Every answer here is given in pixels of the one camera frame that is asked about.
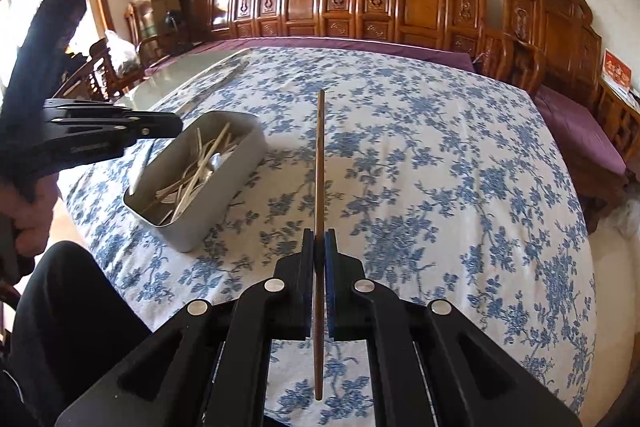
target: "gray metal box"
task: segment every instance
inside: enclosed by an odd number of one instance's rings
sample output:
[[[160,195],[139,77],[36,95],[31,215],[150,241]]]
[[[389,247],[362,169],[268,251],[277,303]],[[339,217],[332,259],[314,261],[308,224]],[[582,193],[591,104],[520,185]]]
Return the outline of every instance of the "gray metal box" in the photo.
[[[193,158],[193,144],[197,142],[200,128],[202,142],[216,138],[229,122],[229,132],[242,137],[236,150],[213,172],[193,201],[173,223],[158,226],[156,223],[167,212],[167,205],[156,204],[146,217],[140,212],[155,198],[158,190],[168,187],[178,179]],[[125,206],[154,233],[161,235],[174,250],[187,252],[198,247],[209,230],[218,224],[226,213],[233,197],[240,191],[249,176],[267,152],[260,120],[242,112],[211,111],[193,121],[178,135],[157,158],[146,166],[136,191],[123,198]]]

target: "human hand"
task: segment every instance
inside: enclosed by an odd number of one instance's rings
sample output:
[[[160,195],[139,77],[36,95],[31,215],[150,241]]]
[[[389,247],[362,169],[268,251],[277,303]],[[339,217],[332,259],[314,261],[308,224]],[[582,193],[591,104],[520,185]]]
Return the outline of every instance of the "human hand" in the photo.
[[[47,248],[53,207],[58,200],[58,175],[45,176],[36,182],[35,200],[29,203],[13,184],[0,182],[0,214],[12,219],[18,230],[15,251],[35,257]]]

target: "silver screw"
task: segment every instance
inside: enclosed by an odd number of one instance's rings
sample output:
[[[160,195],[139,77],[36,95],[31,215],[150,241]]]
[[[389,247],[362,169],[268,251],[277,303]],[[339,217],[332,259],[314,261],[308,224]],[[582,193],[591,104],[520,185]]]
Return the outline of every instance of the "silver screw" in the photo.
[[[376,284],[369,279],[360,279],[353,285],[360,293],[370,293],[376,288]]]
[[[264,289],[272,293],[280,292],[284,290],[284,281],[282,279],[269,279],[264,283]]]
[[[438,315],[449,315],[451,312],[451,304],[443,300],[433,301],[431,303],[431,311]]]
[[[202,315],[209,309],[209,303],[203,300],[191,301],[187,306],[187,311],[194,316]]]

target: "purple seat cushion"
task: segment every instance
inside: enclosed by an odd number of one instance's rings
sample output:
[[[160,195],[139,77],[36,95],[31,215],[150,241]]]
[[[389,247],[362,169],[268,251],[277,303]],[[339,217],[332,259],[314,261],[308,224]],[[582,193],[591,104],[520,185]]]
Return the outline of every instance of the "purple seat cushion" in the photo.
[[[190,53],[202,53],[203,51],[216,50],[244,50],[259,46],[274,46],[279,48],[328,48],[334,50],[354,50],[361,52],[380,53],[393,55],[394,57],[416,58],[433,64],[441,64],[450,68],[475,73],[471,57],[466,53],[443,52],[430,50],[407,44],[395,44],[392,42],[359,41],[356,39],[339,39],[331,37],[256,37],[251,39],[233,39],[228,41],[207,42],[190,51]],[[179,57],[169,58],[162,63],[162,67],[173,63]],[[146,74],[151,76],[157,67],[149,68]]]
[[[624,175],[624,160],[587,108],[545,86],[540,86],[534,103],[561,151],[563,146],[573,148],[597,165]]]

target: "white tablecloth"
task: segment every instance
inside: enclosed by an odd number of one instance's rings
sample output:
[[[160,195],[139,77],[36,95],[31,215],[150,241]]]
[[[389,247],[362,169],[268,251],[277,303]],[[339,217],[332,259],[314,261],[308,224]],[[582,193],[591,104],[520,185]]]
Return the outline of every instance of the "white tablecloth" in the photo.
[[[194,78],[158,108],[186,123],[213,109],[256,114],[268,156],[188,254],[122,204],[142,144],[86,168],[63,191],[111,283],[157,328],[191,299],[238,297],[298,251],[302,230],[313,228],[321,88],[326,225],[340,251],[401,298],[449,299],[577,411],[596,330],[580,205],[526,93],[464,71],[365,52],[256,48]],[[328,342],[324,374],[318,403],[310,343],[274,342],[267,414],[292,425],[373,425],[364,343]]]

